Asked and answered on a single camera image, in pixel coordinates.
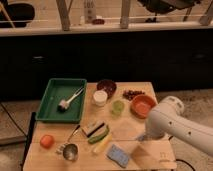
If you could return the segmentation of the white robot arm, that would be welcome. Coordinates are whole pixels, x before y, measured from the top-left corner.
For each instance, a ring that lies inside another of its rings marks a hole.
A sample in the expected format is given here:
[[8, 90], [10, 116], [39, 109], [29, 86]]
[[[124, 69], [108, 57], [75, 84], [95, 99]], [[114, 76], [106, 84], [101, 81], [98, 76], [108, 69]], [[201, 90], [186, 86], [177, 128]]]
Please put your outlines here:
[[168, 133], [213, 157], [213, 128], [182, 117], [184, 109], [179, 98], [165, 97], [148, 112], [146, 135], [160, 139]]

